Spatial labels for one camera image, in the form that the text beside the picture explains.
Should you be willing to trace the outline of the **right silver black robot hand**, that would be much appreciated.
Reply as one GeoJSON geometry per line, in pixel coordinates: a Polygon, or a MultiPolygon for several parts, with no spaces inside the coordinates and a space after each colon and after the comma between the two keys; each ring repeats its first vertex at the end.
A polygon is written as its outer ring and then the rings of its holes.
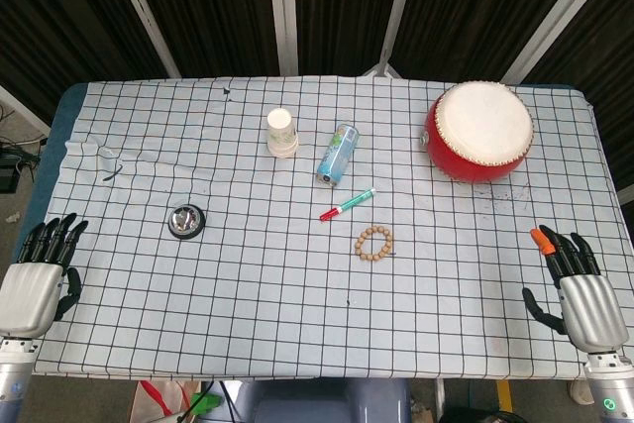
{"type": "Polygon", "coordinates": [[[561,306],[559,317],[545,312],[532,291],[522,289],[531,316],[560,335],[565,335],[587,354],[616,352],[629,333],[615,291],[600,272],[589,243],[579,234],[561,235],[545,225],[530,231],[545,258],[561,306]]]}

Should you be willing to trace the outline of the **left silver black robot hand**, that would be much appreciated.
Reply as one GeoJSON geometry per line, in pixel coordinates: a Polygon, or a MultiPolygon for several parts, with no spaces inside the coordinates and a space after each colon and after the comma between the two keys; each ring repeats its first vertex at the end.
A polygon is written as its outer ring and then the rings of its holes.
{"type": "Polygon", "coordinates": [[[3,338],[39,338],[78,303],[81,278],[70,263],[88,222],[76,218],[54,218],[27,234],[1,285],[3,338]]]}

